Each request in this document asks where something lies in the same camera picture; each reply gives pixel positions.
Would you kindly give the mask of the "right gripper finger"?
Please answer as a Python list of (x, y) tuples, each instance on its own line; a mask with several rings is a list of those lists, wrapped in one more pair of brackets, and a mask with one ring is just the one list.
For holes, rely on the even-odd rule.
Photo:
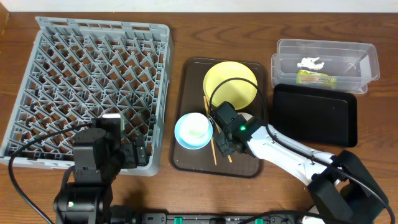
[(232, 154), (232, 149), (230, 148), (229, 142), (225, 138), (224, 134), (215, 136), (215, 144), (223, 157), (228, 157)]
[(237, 152), (239, 154), (244, 154), (246, 152), (246, 146), (238, 139), (232, 139), (229, 143), (230, 148), (233, 152)]

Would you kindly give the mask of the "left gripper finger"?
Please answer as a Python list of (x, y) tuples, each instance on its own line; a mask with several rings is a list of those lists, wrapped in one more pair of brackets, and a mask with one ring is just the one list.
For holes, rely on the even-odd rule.
[(146, 166), (149, 162), (147, 154), (146, 142), (143, 136), (138, 136), (134, 139), (134, 156), (136, 166)]
[(135, 142), (130, 142), (127, 144), (127, 158), (135, 159), (137, 157), (137, 150)]

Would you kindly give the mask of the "white cup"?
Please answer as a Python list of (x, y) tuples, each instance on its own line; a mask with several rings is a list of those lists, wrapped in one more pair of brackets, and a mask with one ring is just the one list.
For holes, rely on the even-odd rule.
[(209, 124), (205, 115), (201, 113), (186, 114), (180, 128), (180, 135), (199, 138), (208, 130)]

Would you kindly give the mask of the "yellow green snack wrapper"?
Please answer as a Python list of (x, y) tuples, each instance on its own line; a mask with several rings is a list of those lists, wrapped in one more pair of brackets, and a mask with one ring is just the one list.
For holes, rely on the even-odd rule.
[(296, 77), (297, 84), (320, 84), (335, 88), (337, 79), (324, 73), (312, 72), (308, 70), (299, 70)]

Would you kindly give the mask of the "white tissue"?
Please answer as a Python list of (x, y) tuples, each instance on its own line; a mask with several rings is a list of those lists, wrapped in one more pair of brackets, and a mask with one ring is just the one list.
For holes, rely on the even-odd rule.
[(297, 63), (298, 68), (308, 68), (311, 70), (321, 70), (324, 67), (324, 62), (318, 62), (319, 57), (305, 57)]

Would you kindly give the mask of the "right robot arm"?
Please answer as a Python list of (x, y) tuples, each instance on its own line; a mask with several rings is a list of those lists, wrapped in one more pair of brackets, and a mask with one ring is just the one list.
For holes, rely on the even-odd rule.
[(303, 182), (314, 202), (297, 223), (373, 223), (388, 199), (359, 157), (307, 147), (254, 116), (223, 102), (210, 113), (221, 129), (215, 136), (224, 156), (234, 152), (271, 162)]

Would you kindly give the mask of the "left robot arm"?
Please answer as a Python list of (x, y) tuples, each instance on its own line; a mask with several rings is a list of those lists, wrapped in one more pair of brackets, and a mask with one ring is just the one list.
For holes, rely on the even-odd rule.
[(112, 183), (121, 169), (149, 163), (142, 137), (123, 143), (124, 121), (119, 114), (91, 120), (92, 126), (74, 136), (74, 166), (68, 168), (53, 202), (57, 223), (130, 223), (142, 216), (125, 205), (112, 205)]

